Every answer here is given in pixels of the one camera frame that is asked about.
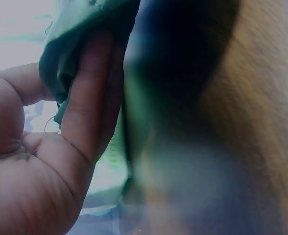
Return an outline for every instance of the hand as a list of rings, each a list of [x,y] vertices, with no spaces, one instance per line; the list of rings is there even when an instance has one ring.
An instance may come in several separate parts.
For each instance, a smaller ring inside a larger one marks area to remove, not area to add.
[[[0,235],[61,235],[75,223],[120,109],[124,51],[91,36],[61,135],[24,132],[23,106],[52,100],[37,65],[0,71]]]

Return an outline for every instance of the green object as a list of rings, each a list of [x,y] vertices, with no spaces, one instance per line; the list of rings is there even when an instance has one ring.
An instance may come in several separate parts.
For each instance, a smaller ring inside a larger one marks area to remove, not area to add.
[[[40,79],[55,97],[61,124],[68,93],[77,71],[82,42],[87,33],[108,29],[126,48],[139,8],[139,0],[67,0],[59,5],[47,29],[44,51],[38,63]]]

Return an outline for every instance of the green cloth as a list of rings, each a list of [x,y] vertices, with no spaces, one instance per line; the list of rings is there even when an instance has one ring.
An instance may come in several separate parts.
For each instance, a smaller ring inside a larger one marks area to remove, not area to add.
[[[64,3],[47,29],[38,63],[40,79],[59,107],[54,121],[61,124],[86,34],[109,29],[126,48],[139,3],[140,0],[68,0]]]

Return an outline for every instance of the brown fur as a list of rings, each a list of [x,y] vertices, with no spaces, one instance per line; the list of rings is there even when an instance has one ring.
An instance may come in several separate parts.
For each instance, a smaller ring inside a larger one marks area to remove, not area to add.
[[[263,234],[280,223],[288,235],[288,0],[241,1],[201,108],[247,164]]]

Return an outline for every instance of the finger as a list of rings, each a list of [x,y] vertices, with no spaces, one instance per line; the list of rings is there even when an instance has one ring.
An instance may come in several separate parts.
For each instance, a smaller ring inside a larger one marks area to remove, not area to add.
[[[42,99],[54,100],[39,78],[37,63],[2,70],[0,78],[16,90],[24,106]]]
[[[123,95],[123,59],[124,49],[120,44],[115,45],[110,63],[108,80],[106,84],[102,130],[100,136],[99,155],[101,155],[112,138],[117,124],[118,114]]]
[[[86,44],[70,99],[61,123],[62,136],[79,150],[89,163],[96,162],[103,98],[109,70],[113,35],[104,31]]]

